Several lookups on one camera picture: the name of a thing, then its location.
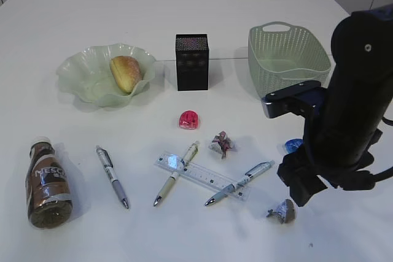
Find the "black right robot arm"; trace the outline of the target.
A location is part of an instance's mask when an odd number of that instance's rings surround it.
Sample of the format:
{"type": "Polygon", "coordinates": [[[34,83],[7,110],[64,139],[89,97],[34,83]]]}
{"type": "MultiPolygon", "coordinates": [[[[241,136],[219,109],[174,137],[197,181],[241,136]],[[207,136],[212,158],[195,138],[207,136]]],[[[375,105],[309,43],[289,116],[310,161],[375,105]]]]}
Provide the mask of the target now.
{"type": "Polygon", "coordinates": [[[371,190],[392,177],[372,174],[369,147],[392,101],[392,6],[353,12],[335,28],[331,52],[336,66],[320,97],[289,96],[288,112],[305,119],[302,145],[286,155],[278,176],[300,207],[328,186],[371,190]]]}

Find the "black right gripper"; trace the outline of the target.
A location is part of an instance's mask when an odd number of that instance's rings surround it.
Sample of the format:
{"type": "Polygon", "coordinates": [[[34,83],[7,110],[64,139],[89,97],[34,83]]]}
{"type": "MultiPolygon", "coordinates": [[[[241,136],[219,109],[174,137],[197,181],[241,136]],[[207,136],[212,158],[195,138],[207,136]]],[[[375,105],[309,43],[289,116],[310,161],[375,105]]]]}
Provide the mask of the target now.
{"type": "Polygon", "coordinates": [[[317,193],[334,188],[371,190],[382,181],[382,173],[366,168],[374,161],[368,151],[382,132],[381,103],[327,102],[323,106],[309,102],[286,102],[285,111],[305,119],[303,143],[296,152],[286,155],[278,176],[290,188],[290,197],[303,207],[317,193]]]}

